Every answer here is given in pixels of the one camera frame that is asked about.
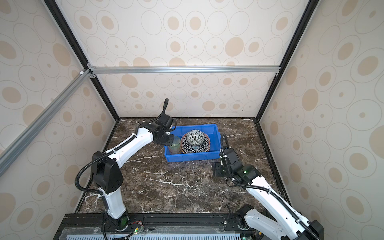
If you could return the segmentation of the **green transparent cup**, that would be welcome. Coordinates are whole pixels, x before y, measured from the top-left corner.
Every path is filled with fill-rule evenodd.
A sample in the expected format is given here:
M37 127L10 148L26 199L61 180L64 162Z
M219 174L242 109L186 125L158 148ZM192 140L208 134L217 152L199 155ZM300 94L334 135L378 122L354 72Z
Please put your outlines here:
M172 155L180 154L182 151L181 139L178 136L174 136L173 142L168 149Z

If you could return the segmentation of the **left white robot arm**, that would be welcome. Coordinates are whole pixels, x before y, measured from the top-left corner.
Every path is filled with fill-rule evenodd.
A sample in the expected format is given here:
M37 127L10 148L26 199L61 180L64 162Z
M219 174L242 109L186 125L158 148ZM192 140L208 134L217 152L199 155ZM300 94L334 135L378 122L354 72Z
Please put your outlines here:
M96 152L93 160L75 177L76 188L100 196L107 214L114 220L121 220L126 214L121 194L121 185L124 181L121 172L123 165L150 143L168 147L174 142L175 136L171 132L176 129L177 123L166 114L168 103L169 99L166 98L161 114L152 120L139 123L129 138L104 153ZM80 177L88 168L91 168L91 179L96 183L96 189L88 189L80 184Z

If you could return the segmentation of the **geometric pattern brown rimmed plate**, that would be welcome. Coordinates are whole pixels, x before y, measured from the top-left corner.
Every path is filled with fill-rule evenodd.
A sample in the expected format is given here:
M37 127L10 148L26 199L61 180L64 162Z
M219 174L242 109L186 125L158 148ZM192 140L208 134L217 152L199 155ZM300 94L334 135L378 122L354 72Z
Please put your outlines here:
M211 141L210 141L210 138L207 134L205 134L204 143L198 147L189 146L187 141L186 141L186 135L187 135L187 133L184 134L183 137L181 138L181 146L182 146L183 153L185 153L185 154L205 153L205 152L208 152L210 150Z

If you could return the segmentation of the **brown leaf pattern bowl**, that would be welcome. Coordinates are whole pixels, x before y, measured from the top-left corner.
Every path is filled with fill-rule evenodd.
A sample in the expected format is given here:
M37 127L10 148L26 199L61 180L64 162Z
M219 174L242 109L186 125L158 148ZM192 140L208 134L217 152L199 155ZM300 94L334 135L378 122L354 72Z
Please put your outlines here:
M191 130L186 135L186 141L189 146L201 146L205 141L205 134L200 130Z

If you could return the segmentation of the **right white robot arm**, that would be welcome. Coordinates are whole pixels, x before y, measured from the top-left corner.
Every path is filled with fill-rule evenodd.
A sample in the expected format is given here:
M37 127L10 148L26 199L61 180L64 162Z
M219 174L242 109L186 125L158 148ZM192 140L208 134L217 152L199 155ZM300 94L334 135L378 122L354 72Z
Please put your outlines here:
M271 240L322 240L324 227L310 221L291 207L252 165L244 165L230 147L226 134L221 136L220 162L213 166L214 176L226 179L228 187L240 187L256 198L269 217L250 206L237 211L235 219L240 229L254 229Z

